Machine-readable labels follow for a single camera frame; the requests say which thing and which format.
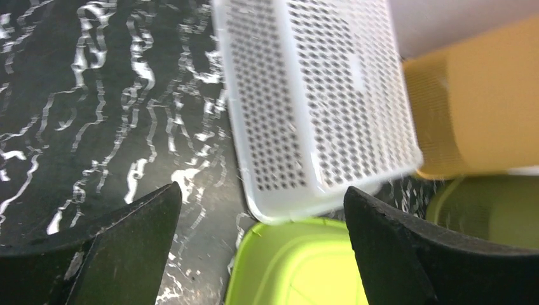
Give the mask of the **orange mesh basket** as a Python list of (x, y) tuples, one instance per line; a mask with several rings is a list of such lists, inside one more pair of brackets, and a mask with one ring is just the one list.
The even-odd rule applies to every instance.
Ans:
[(538, 165), (538, 17), (404, 62), (424, 162), (419, 176)]

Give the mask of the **white perforated plastic basket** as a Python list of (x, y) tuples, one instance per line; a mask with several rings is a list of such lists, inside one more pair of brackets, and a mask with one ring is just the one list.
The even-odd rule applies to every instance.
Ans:
[(339, 209), (423, 164), (388, 1), (213, 1), (251, 214)]

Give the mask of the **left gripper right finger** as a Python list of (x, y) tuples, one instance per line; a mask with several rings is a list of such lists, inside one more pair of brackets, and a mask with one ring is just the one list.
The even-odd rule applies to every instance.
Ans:
[(538, 252), (436, 226), (356, 187), (345, 222), (369, 304), (537, 304)]

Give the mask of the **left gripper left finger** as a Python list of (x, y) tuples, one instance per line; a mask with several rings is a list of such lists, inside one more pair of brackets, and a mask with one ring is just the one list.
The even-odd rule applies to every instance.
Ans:
[(1, 303), (154, 304), (181, 206), (173, 182), (85, 224), (1, 247)]

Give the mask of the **lime green plastic tray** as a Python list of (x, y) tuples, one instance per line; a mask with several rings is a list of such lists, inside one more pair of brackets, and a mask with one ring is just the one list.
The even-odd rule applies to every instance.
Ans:
[(346, 224), (257, 223), (235, 255), (225, 304), (367, 304)]

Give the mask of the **olive green mesh basket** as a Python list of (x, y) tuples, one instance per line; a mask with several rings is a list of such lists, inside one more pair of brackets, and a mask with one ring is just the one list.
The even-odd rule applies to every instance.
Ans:
[(538, 177), (460, 177), (426, 208), (440, 227), (502, 245), (538, 248)]

